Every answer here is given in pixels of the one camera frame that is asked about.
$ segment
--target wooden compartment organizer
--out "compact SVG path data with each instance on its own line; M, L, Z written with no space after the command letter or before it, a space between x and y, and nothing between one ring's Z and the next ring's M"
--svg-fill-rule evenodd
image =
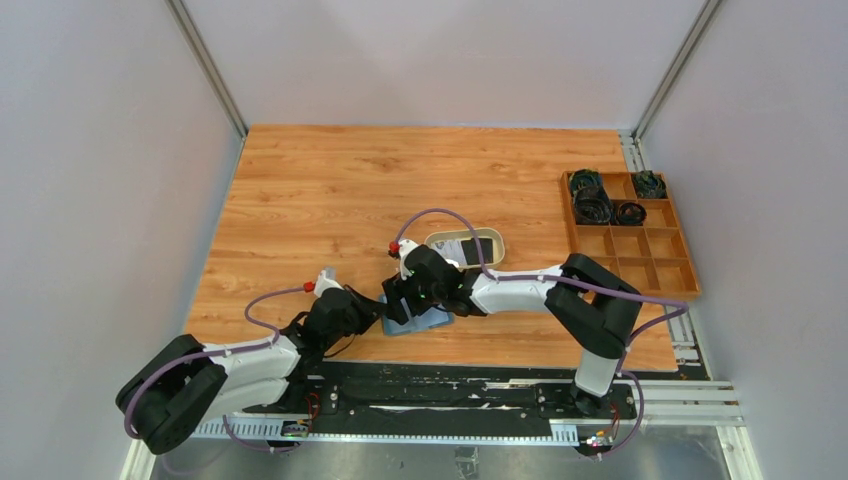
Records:
M701 294L670 191L664 199L637 198L629 173L601 173L614 204L629 201L645 208L644 225L577 225L568 182L572 173L565 172L560 182L571 251L589 255L644 295L691 301Z

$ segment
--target wooden table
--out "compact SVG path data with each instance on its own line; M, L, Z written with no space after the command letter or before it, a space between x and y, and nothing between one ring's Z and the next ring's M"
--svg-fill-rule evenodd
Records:
M232 343L267 335L244 305L270 290L314 280L327 265L371 298L394 274L388 243L412 214L455 210L506 242L500 270L561 263L569 253L559 178L565 170L624 171L614 131L256 125L221 215L186 331ZM406 236L461 228L421 218ZM285 326L314 296L291 294L254 315ZM646 306L639 322L661 313ZM457 318L424 333L387 337L377 323L336 360L568 367L581 348L547 314ZM668 330L634 344L628 368L677 369Z

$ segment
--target purple cable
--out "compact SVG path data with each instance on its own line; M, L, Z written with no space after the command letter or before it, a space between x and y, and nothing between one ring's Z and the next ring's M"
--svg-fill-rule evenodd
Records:
M135 407L138 405L138 400L141 398L141 396L144 394L144 392L147 391L147 389L149 389L154 383L156 383L162 377L162 375L164 375L165 373L170 371L172 368L176 367L177 365L180 365L180 364L183 364L183 363L186 363L186 362L191 362L191 361L194 361L194 360L197 360L197 359L200 359L200 358L222 357L224 355L228 355L228 354L232 354L232 353L244 353L244 352L252 352L252 351L255 351L255 350L262 350L263 348L268 348L271 345L274 345L275 343L277 343L277 340L280 339L280 329L277 328L274 325L271 325L270 323L265 323L265 322L263 322L259 319L253 318L250 315L250 309L251 309L251 307L253 307L257 303L261 302L262 300L265 300L266 298L276 297L277 295L284 295L286 293L294 293L294 292L302 292L302 291L304 291L303 287L294 287L294 288L287 288L287 289L284 289L284 290L276 290L276 291L273 291L273 292L268 292L264 295L260 295L256 298L254 298L253 300L250 301L250 303L247 304L247 306L244 307L244 318L246 318L248 322L250 322L254 325L259 325L260 327L265 327L265 328L271 330L272 332L274 332L274 338L272 338L271 341L268 344L259 343L259 344L256 344L256 345L247 345L247 346L244 346L244 347L236 347L236 348L233 348L231 350L214 350L214 351L211 351L211 352L192 353L190 355L185 355L183 357L171 360L170 362L163 365L159 370L156 370L155 372L153 372L153 375L151 375L147 380L145 380L141 384L140 387L138 387L138 390L135 391L135 394L133 394L132 398L130 399L130 403L127 405L127 411L124 414L124 430L127 432L127 435L129 435L132 438L136 438L136 439L141 438L141 435L136 433L135 429L133 429L133 426L132 426L133 413L135 413Z
M246 442L244 442L244 440L236 437L235 432L233 432L232 428L230 427L229 423L227 422L226 417L223 417L223 421L224 421L224 425L225 425L224 428L227 431L227 435L229 435L229 437L235 443L238 443L241 446L250 447L251 449L254 448L253 445L250 445L250 444L245 445ZM197 475L198 473L202 472L203 470L206 470L213 463L217 462L218 459L221 458L221 456L224 455L224 453L226 453L227 450L229 450L229 448L232 447L232 446L233 446L233 443L227 443L226 445L224 445L224 448L222 448L218 453L213 455L212 458L210 458L209 460L206 461L206 463L204 463L203 465L201 465L199 467L192 468L191 470L177 470L176 468L171 466L171 464L168 461L168 455L165 454L165 455L161 456L161 458L162 458L162 469L165 470L165 472L168 473L168 475L172 475L174 477L189 477L189 476L192 476L192 475ZM273 452L273 453L284 453L286 451L294 450L297 447L286 447L286 448L288 448L289 450L280 450L280 451ZM265 453L269 453L270 452L269 449L270 449L270 447L269 448L262 448L261 451L263 451Z
M639 379L636 378L636 375L634 375L632 372L629 372L627 370L621 370L619 373L629 378L630 380L633 380L633 384L636 386L636 391L639 392L639 412L636 414L636 421L633 423L633 429L630 430L630 433L628 433L627 436L624 437L624 440L609 449L607 453L604 453L601 458L606 457L607 455L610 455L611 453L624 448L624 446L627 445L630 440L633 439L633 437L636 435L636 432L639 431L639 427L642 426L642 419L645 417L645 394L644 392L642 392L642 384L639 383Z
M400 241L400 239L403 237L404 232L406 232L406 229L409 228L409 226L412 224L412 222L414 222L415 220L418 220L420 217L422 217L424 215L427 215L428 213L444 213L444 214L447 214L447 215L450 215L450 216L456 218L457 220L462 222L463 225L465 225L465 227L468 229L468 231L471 232L471 236L474 238L474 244L477 247L477 258L478 258L478 261L480 262L480 269L483 271L483 275L486 275L490 279L496 280L496 281L501 281L501 280L502 281L538 280L539 279L538 275L503 275L503 276L499 277L499 276L496 276L495 274L493 274L492 272L490 272L489 267L486 266L486 262L483 259L483 247L480 244L480 237L477 235L477 231L474 229L474 226L472 226L471 222L466 220L462 215L454 212L453 210L448 210L447 208L428 208L426 210L422 210L422 211L416 213L415 215L411 216L409 218L409 220L407 220L406 223L404 223L403 226L400 227L400 231L398 232L397 236L395 237L395 242L397 243L397 242ZM648 296L645 296L645 295L636 295L636 294L633 294L633 293L622 292L622 291L619 291L619 290L612 290L610 288L604 288L604 287L600 287L598 285L592 285L591 283L582 282L580 280L575 280L573 278L559 277L559 276L556 276L556 275L542 275L542 280L565 283L566 285L573 285L575 287L582 288L582 289L585 289L585 290L589 290L589 291L592 291L592 292L595 292L595 293L599 293L601 295L607 295L607 296L610 296L610 297L622 298L624 300L630 300L630 301L633 301L633 302L655 303L655 304L663 305L663 306L666 306L666 307L676 308L676 310L674 310L670 313L666 313L664 315L660 315L659 317L646 322L644 325L642 325L641 327L634 330L633 333L630 334L630 337L628 337L628 339L627 339L627 344L625 345L627 347L629 347L630 344L633 343L633 340L636 339L637 336L641 335L645 330L647 330L647 329L649 329L649 328L651 328L654 325L657 325L659 323L662 323L662 322L671 320L672 318L683 315L684 313L686 313L689 310L689 305L687 305L686 302L680 302L680 301L677 301L677 300L669 300L669 299L666 299L666 298L659 298L659 297L648 297ZM621 370L621 366L624 364L624 357L626 357L626 356L627 356L627 353L625 353L621 357L621 360L619 361L619 364L618 364L618 370Z
M240 446L242 446L242 447L244 447L244 448L246 448L246 449L248 449L248 450L253 450L253 451L255 451L255 452L262 452L262 453L271 453L271 454L274 454L274 453L286 453L286 452L291 452L292 450L294 450L294 449L296 449L297 447L299 447L299 446L300 446L300 444L298 444L298 445L295 445L295 446L293 446L293 447L276 447L276 448L275 448L275 447L260 447L260 446L258 446L258 445L253 445L253 444L247 443L246 441L244 441L244 440L242 440L242 439L240 439L240 438L238 438L238 437L236 436L236 432L234 432L234 431L233 431L233 428L232 428L232 427L230 427L230 422L229 422L229 421L227 421L227 416L226 416L226 415L224 415L223 417L221 417L221 419L222 419L222 420L223 420L223 422L224 422L224 430L226 430L226 431L227 431L227 435L228 435L228 436L229 436L229 437L230 437L230 438L231 438L234 442L238 443Z

